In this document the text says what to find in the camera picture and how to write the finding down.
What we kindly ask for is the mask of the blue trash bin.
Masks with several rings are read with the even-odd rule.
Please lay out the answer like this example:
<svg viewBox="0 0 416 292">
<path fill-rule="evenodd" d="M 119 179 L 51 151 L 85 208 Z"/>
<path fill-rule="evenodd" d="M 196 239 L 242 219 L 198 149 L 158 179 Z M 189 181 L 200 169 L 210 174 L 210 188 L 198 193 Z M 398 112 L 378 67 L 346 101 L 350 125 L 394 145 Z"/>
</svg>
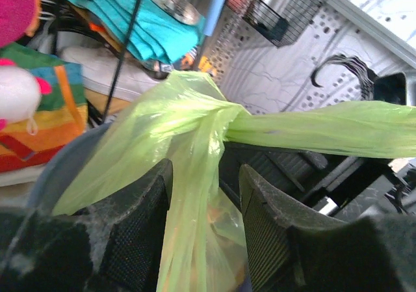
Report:
<svg viewBox="0 0 416 292">
<path fill-rule="evenodd" d="M 110 126 L 106 123 L 95 127 L 59 150 L 36 180 L 29 195 L 27 207 L 39 209 L 47 214 L 52 212 L 59 198 L 84 167 Z"/>
</svg>

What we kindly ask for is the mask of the green trash bag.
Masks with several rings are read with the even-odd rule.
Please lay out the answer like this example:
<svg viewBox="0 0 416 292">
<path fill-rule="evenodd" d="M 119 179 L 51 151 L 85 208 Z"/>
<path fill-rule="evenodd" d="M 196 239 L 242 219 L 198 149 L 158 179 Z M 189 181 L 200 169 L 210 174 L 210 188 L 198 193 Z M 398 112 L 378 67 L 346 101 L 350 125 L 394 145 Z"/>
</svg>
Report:
<svg viewBox="0 0 416 292">
<path fill-rule="evenodd" d="M 242 217 L 218 181 L 224 143 L 359 157 L 415 155 L 415 107 L 346 101 L 306 112 L 252 115 L 210 76 L 174 72 L 123 110 L 53 208 L 73 214 L 143 176 L 174 169 L 158 291 L 231 291 L 246 263 Z"/>
</svg>

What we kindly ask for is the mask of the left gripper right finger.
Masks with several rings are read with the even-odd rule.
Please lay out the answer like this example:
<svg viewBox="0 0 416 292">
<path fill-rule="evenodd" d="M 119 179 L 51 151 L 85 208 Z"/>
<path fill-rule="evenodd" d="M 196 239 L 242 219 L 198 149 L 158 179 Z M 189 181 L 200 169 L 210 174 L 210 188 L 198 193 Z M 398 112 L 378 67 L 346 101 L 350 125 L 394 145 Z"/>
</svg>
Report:
<svg viewBox="0 0 416 292">
<path fill-rule="evenodd" d="M 240 206 L 254 291 L 414 291 L 415 217 L 344 222 L 239 172 Z"/>
</svg>

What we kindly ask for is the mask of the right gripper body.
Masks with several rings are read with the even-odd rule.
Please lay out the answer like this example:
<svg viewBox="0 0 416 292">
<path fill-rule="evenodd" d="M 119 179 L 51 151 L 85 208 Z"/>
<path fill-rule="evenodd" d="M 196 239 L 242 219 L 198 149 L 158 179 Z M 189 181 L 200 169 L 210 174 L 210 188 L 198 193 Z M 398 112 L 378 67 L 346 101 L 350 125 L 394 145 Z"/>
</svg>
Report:
<svg viewBox="0 0 416 292">
<path fill-rule="evenodd" d="M 405 213 L 401 204 L 415 190 L 415 161 L 395 170 L 393 164 L 357 160 L 335 171 L 318 184 L 311 207 L 345 222 L 373 213 Z"/>
</svg>

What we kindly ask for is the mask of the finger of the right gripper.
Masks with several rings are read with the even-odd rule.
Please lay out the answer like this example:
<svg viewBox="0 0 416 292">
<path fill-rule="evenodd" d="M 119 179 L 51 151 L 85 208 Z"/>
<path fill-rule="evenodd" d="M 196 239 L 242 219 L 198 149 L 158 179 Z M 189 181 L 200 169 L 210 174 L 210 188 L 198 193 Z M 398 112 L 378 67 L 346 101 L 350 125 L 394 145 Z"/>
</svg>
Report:
<svg viewBox="0 0 416 292">
<path fill-rule="evenodd" d="M 313 207 L 324 197 L 344 207 L 380 176 L 389 160 L 228 142 L 220 160 L 220 188 L 240 205 L 239 170 L 248 165 L 275 188 Z"/>
</svg>

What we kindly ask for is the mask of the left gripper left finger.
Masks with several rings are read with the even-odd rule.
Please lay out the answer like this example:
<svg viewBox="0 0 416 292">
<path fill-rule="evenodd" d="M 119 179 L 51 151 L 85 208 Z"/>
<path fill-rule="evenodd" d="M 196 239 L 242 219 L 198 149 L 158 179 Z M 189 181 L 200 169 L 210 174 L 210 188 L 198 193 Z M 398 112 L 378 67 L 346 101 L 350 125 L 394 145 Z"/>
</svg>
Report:
<svg viewBox="0 0 416 292">
<path fill-rule="evenodd" d="M 74 215 L 1 209 L 2 291 L 155 291 L 173 166 Z"/>
</svg>

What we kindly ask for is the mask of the blue floor mop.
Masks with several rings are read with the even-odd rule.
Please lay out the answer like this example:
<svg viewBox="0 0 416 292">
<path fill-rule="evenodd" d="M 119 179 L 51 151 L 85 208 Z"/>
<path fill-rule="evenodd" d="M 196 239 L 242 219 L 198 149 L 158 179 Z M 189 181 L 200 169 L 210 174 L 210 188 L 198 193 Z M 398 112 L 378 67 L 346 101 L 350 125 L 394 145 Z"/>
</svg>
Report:
<svg viewBox="0 0 416 292">
<path fill-rule="evenodd" d="M 225 0 L 211 0 L 203 28 L 203 34 L 205 36 L 211 36 L 213 34 L 224 3 Z"/>
</svg>

